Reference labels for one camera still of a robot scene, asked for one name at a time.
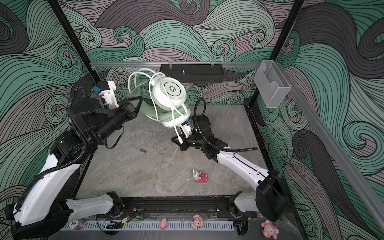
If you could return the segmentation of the mint green headphones with cable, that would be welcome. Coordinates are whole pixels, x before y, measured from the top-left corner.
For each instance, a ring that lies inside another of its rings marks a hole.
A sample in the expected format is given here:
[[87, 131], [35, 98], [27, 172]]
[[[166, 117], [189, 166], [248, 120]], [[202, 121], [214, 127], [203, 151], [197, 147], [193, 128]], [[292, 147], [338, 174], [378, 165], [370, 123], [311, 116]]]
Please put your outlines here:
[[182, 136], [181, 125], [191, 116], [182, 83], [162, 72], [142, 68], [130, 74], [128, 91], [129, 98], [144, 98], [140, 113], [166, 128], [173, 128], [176, 136]]

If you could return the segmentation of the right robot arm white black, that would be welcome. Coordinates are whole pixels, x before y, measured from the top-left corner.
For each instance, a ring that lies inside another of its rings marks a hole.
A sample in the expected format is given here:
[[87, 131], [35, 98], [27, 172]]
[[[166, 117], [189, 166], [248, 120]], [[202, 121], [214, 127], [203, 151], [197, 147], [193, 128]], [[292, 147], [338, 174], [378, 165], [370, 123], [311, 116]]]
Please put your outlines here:
[[181, 104], [179, 109], [172, 107], [171, 111], [172, 116], [180, 114], [183, 117], [180, 124], [172, 118], [177, 135], [171, 140], [181, 151], [191, 147], [200, 149], [208, 159], [231, 169], [253, 188], [252, 193], [238, 192], [233, 195], [227, 211], [234, 218], [254, 212], [262, 214], [270, 222], [277, 221], [291, 204], [290, 191], [283, 175], [276, 170], [261, 168], [240, 155], [241, 152], [252, 151], [252, 148], [232, 149], [216, 138], [208, 117], [198, 115], [186, 104]]

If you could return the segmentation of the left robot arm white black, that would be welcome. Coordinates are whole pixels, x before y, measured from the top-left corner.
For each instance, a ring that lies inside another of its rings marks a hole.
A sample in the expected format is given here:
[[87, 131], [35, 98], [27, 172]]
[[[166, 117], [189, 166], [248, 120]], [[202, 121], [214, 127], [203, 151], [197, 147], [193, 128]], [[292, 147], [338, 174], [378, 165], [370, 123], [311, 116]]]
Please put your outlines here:
[[6, 219], [14, 223], [11, 234], [15, 240], [46, 238], [79, 219], [123, 213], [124, 202], [115, 192], [77, 200], [64, 197], [63, 190], [98, 146], [106, 146], [108, 137], [123, 131], [124, 124], [137, 117], [143, 103], [142, 97], [134, 96], [114, 109], [105, 109], [82, 88], [71, 94], [67, 107], [70, 130], [56, 138], [42, 170], [18, 202], [5, 209]]

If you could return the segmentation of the pink toy on table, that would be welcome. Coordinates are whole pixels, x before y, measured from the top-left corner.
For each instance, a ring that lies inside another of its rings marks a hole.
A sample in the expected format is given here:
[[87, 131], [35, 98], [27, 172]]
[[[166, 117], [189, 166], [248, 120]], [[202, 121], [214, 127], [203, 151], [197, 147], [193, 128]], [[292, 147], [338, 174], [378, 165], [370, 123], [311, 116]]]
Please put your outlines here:
[[208, 182], [208, 180], [209, 180], [209, 176], [207, 174], [203, 174], [193, 169], [192, 177], [187, 179], [187, 182], [194, 181], [195, 183], [205, 184]]

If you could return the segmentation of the pink white doll toy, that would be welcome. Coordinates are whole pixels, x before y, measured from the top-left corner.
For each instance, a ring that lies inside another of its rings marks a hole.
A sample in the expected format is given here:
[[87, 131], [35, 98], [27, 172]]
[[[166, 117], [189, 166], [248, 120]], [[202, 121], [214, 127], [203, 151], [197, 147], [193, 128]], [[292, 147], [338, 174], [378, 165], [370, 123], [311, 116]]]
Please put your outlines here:
[[193, 230], [199, 230], [203, 227], [204, 220], [201, 215], [193, 215], [193, 220], [191, 221], [191, 227]]

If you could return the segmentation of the small pink figure toy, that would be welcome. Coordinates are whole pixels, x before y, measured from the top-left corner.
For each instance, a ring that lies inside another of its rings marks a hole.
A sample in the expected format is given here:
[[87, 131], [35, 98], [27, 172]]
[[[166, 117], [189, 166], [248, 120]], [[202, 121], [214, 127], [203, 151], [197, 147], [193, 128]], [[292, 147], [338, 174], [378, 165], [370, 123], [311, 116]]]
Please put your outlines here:
[[163, 218], [160, 222], [159, 229], [160, 230], [165, 230], [167, 228], [168, 220], [167, 218]]

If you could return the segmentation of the pink pig plush toy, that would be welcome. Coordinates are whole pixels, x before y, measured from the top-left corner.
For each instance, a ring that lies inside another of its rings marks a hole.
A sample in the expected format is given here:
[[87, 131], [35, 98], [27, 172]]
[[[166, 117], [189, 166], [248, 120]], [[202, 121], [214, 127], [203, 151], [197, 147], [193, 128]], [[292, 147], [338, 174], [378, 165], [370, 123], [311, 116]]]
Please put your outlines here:
[[278, 234], [280, 233], [279, 229], [269, 220], [261, 223], [261, 227], [263, 228], [262, 233], [267, 239], [278, 239]]

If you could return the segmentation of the black perforated wall tray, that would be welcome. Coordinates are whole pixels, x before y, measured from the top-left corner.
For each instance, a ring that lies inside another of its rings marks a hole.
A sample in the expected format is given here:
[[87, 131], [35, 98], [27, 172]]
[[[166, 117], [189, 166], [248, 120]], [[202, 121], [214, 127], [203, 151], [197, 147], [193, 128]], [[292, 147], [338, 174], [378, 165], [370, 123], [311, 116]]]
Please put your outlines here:
[[161, 65], [160, 72], [181, 83], [221, 83], [224, 79], [222, 65], [173, 65], [172, 68]]

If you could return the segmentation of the aluminium wall rail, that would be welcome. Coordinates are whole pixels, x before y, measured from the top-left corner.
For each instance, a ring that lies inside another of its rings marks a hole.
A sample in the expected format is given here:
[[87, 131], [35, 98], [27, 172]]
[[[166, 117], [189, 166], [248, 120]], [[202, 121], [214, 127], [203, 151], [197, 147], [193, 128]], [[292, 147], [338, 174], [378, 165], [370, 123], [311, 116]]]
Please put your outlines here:
[[222, 65], [223, 68], [258, 68], [261, 62], [140, 62], [140, 61], [97, 61], [90, 62], [92, 68], [159, 68], [161, 65], [168, 65], [170, 68], [173, 65]]

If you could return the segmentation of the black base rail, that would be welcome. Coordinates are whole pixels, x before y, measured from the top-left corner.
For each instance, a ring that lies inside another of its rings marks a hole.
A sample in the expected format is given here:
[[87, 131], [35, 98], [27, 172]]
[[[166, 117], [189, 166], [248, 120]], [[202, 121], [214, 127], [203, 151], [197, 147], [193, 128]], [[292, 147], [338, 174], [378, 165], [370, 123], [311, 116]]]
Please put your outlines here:
[[226, 211], [232, 195], [122, 197], [134, 213], [218, 213]]

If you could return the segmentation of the clear plastic wall bin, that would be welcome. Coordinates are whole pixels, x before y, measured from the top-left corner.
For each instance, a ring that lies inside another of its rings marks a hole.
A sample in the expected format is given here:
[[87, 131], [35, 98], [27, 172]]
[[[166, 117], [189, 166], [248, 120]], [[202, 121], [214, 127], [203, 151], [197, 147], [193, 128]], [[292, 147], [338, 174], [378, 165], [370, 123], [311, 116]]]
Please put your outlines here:
[[273, 60], [261, 62], [254, 82], [267, 108], [278, 108], [292, 89], [283, 66]]

